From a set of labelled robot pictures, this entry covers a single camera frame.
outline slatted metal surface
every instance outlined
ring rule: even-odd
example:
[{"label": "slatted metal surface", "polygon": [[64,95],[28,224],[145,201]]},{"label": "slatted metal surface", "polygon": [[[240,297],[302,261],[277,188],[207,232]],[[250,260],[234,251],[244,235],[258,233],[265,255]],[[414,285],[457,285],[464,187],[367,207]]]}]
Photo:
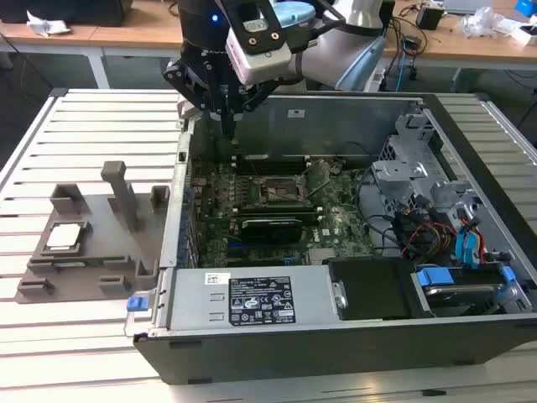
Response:
[{"label": "slatted metal surface", "polygon": [[[442,95],[440,101],[500,186],[537,232],[537,154],[490,102],[473,95]],[[457,177],[465,178],[451,153],[442,150]]]},{"label": "slatted metal surface", "polygon": [[[78,90],[51,99],[18,148],[19,158],[8,164],[13,168],[3,172],[8,177],[0,175],[0,185],[4,184],[0,190],[1,402],[411,402],[428,400],[421,390],[434,388],[448,392],[441,398],[444,402],[534,400],[537,343],[475,367],[168,386],[123,336],[125,301],[42,305],[11,301],[51,211],[47,197],[54,181],[77,181],[84,194],[110,192],[108,184],[100,181],[99,167],[104,160],[121,158],[136,192],[169,182],[178,134],[175,116],[151,122],[141,117],[173,112],[176,99],[174,92],[127,90]],[[482,110],[470,98],[460,97],[458,102],[451,107],[463,108],[454,113],[465,113],[467,106]],[[136,112],[137,121],[76,118],[114,111]],[[58,120],[67,112],[77,115]],[[491,133],[501,133],[498,125],[494,127]],[[504,154],[488,155],[494,161]],[[534,200],[530,189],[518,194]]]}]

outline desk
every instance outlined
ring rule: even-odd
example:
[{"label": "desk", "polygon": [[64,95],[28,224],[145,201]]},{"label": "desk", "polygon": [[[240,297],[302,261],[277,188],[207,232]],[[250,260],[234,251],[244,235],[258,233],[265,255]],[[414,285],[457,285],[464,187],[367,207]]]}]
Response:
[{"label": "desk", "polygon": [[[394,16],[400,10],[418,1],[397,1]],[[496,0],[495,11],[512,18],[516,0]],[[416,13],[406,19],[415,23]],[[425,31],[429,45],[423,55],[418,56],[416,65],[434,67],[479,68],[488,70],[537,70],[537,46],[521,46],[516,40],[498,34],[496,38],[465,39],[455,30],[459,17],[446,15],[435,31]],[[404,34],[421,37],[419,31],[409,24],[402,23]],[[384,58],[390,60],[396,52],[396,39],[392,29],[388,35],[388,46]]]},{"label": "desk", "polygon": [[[110,88],[103,56],[177,57],[183,41],[180,21],[168,12],[169,3],[134,0],[122,27],[71,25],[71,34],[49,38],[25,24],[0,24],[9,40],[24,53],[84,55],[99,88]],[[0,52],[13,51],[0,40]]]},{"label": "desk", "polygon": [[[496,10],[510,16],[516,0],[495,0]],[[394,14],[418,0],[398,0]],[[159,0],[134,0],[122,27],[72,26],[72,34],[44,38],[34,34],[24,24],[0,24],[3,33],[26,53],[85,55],[90,61],[99,88],[109,88],[103,56],[157,56],[176,57],[182,43],[180,22],[168,13],[168,3]],[[408,17],[415,19],[415,13]],[[464,39],[453,31],[458,17],[446,16],[436,31],[426,31],[429,47],[416,63],[435,67],[466,67],[498,70],[537,70],[537,47],[521,47],[510,38]],[[403,25],[406,34],[412,29]],[[0,51],[10,51],[0,43]],[[393,30],[388,35],[388,47],[383,62],[391,60],[396,52]]]}]

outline motherboard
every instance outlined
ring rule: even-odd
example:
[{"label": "motherboard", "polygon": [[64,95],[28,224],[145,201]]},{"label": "motherboard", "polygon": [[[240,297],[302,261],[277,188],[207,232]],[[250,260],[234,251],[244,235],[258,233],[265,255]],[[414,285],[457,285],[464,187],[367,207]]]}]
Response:
[{"label": "motherboard", "polygon": [[362,170],[344,160],[192,166],[198,267],[321,264],[373,251],[354,204]]}]

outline blue cable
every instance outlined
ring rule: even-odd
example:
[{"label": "blue cable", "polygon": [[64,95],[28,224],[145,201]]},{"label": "blue cable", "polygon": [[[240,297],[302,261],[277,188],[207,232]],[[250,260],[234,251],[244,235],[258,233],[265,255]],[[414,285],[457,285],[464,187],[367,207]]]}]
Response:
[{"label": "blue cable", "polygon": [[395,92],[399,92],[401,89],[401,83],[403,82],[403,71],[404,71],[404,61],[406,60],[406,45],[403,42],[403,60],[401,63],[401,70],[399,71],[399,81],[397,81],[397,87],[395,88]]}]

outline paper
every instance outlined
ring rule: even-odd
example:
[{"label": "paper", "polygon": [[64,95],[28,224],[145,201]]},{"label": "paper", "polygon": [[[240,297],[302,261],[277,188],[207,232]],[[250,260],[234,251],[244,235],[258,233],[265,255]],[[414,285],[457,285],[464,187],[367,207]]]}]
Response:
[{"label": "paper", "polygon": [[28,25],[36,34],[48,37],[54,34],[65,34],[70,32],[70,29],[67,28],[65,22],[63,21],[47,21],[46,19],[37,18],[34,15],[30,14],[30,11],[27,11],[28,14]]},{"label": "paper", "polygon": [[504,18],[493,29],[499,32],[500,34],[511,35],[511,33],[515,29],[520,28],[522,25],[524,25],[524,23],[521,23],[520,21],[515,21],[514,19],[509,19],[509,18]]}]

